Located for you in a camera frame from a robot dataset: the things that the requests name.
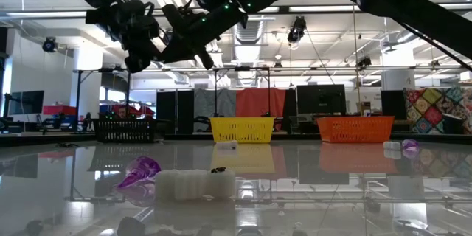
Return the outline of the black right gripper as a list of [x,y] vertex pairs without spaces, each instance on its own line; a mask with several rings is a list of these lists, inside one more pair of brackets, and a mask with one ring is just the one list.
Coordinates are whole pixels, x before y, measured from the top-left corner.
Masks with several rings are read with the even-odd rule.
[[214,61],[206,51],[206,45],[220,37],[238,23],[247,24],[248,14],[234,3],[223,3],[208,13],[189,11],[181,17],[174,31],[182,40],[173,39],[160,54],[162,63],[194,60],[197,55],[205,69],[211,69]]

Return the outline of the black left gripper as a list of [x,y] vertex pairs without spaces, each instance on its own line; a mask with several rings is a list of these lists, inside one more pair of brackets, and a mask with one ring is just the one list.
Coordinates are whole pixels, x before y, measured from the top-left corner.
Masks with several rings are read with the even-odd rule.
[[153,17],[154,4],[129,0],[110,7],[86,11],[86,23],[95,24],[112,41],[119,41],[128,50],[125,65],[130,73],[141,72],[161,52],[152,42],[159,36],[159,23]]

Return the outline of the purple translucent witch hat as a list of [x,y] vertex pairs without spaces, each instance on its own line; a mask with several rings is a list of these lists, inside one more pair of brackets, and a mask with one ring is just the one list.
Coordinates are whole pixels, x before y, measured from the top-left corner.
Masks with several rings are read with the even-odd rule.
[[403,151],[406,152],[417,152],[419,150],[419,144],[416,140],[405,139],[401,142],[401,147]]
[[159,163],[154,159],[147,156],[137,157],[128,164],[125,178],[117,185],[117,188],[124,189],[140,181],[147,181],[161,170]]

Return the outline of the white ceiling pipes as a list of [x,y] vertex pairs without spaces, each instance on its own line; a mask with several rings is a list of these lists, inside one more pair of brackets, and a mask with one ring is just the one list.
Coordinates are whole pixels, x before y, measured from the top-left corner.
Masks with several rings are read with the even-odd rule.
[[213,40],[206,45],[206,51],[209,53],[211,59],[213,60],[214,67],[223,67],[223,52],[222,49],[218,46],[218,42],[216,40]]

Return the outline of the black partition panel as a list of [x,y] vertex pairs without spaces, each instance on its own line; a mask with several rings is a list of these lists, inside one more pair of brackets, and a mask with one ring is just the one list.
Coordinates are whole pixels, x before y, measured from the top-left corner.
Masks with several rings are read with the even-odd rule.
[[176,129],[176,93],[158,92],[156,95],[156,118],[158,129],[164,134],[174,134]]
[[178,92],[178,134],[192,134],[194,125],[194,91]]

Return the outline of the grey hanging cloth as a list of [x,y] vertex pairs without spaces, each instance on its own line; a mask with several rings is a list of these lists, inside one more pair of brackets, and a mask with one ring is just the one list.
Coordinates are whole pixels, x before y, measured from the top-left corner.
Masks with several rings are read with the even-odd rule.
[[194,90],[194,117],[213,117],[218,114],[220,117],[234,117],[236,105],[236,91],[228,89],[217,90],[215,92],[205,89]]

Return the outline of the yellow plastic basket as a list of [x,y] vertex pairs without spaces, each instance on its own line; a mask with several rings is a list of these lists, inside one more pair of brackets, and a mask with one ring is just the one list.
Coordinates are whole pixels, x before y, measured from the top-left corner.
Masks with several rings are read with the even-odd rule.
[[213,139],[216,142],[269,143],[274,117],[212,117]]

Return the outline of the black plastic basket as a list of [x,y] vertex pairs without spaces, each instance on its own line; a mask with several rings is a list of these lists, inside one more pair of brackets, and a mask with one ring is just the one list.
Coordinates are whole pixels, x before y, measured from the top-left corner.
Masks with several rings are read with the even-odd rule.
[[149,119],[94,119],[94,132],[99,142],[152,143],[156,121]]

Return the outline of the large black monitor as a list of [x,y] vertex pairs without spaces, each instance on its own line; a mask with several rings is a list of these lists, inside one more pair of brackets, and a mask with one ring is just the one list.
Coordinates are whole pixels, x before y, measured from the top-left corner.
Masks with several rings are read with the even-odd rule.
[[296,87],[299,114],[340,114],[347,112],[344,85],[305,85]]

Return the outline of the orange plastic basket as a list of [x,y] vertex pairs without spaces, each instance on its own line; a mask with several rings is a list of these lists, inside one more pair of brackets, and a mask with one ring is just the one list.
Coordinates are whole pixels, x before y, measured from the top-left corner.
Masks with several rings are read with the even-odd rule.
[[390,139],[394,117],[322,117],[317,118],[324,142],[380,143]]

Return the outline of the colourful patchwork quilt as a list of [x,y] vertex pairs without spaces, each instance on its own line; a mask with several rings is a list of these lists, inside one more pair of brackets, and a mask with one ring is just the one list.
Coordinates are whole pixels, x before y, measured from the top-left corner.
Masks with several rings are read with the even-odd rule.
[[472,135],[472,87],[423,88],[403,91],[406,117],[414,132]]

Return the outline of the white rectangular air duct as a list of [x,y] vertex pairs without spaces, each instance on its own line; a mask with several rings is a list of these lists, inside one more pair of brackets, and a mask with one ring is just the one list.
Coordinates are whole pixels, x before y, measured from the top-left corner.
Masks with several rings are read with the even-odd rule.
[[169,76],[175,84],[188,84],[189,78],[185,74],[181,74],[180,72],[174,72],[169,69],[164,69],[163,72]]

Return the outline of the black background rig frame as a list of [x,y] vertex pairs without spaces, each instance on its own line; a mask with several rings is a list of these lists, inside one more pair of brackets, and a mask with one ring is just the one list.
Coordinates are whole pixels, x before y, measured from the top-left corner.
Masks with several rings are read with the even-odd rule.
[[80,93],[81,93],[81,84],[85,81],[91,74],[94,73],[112,73],[118,74],[121,72],[128,72],[127,69],[122,68],[121,66],[115,66],[114,68],[110,67],[102,67],[99,69],[74,69],[74,73],[77,74],[77,90],[76,90],[76,100],[75,100],[75,114],[74,114],[74,121],[72,123],[72,130],[74,132],[78,132],[78,125],[79,125],[79,116],[80,116]]
[[221,77],[218,76],[218,72],[224,72],[223,75],[225,75],[228,71],[234,71],[234,72],[249,72],[249,71],[267,71],[267,77],[266,80],[268,81],[268,111],[271,113],[271,68],[267,66],[263,67],[250,67],[250,66],[234,66],[234,67],[221,67],[221,68],[212,68],[211,69],[214,72],[214,78],[215,78],[215,87],[214,87],[214,101],[215,101],[215,107],[214,107],[214,115],[216,117],[219,117],[220,114],[218,113],[218,81],[220,80]]

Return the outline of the black aluminium table frame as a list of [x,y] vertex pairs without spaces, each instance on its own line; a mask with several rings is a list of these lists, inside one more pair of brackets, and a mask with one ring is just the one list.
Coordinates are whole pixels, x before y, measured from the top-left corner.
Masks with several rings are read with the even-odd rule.
[[[93,133],[62,133],[62,134],[36,134],[30,132],[29,135],[2,134],[0,135],[0,148],[11,148],[15,146],[46,145],[59,142],[90,142],[97,138]],[[193,141],[212,140],[210,134],[177,134],[166,135],[166,140]],[[277,141],[302,141],[320,140],[319,134],[274,134],[271,138]],[[391,140],[415,139],[418,142],[437,142],[447,144],[472,145],[472,135],[459,134],[418,134],[418,133],[392,133]]]

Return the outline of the black wall monitor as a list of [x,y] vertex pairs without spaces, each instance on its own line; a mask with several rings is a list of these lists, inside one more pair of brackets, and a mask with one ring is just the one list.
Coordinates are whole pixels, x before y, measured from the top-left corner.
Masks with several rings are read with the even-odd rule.
[[44,91],[12,92],[8,114],[40,114],[43,110],[43,103]]

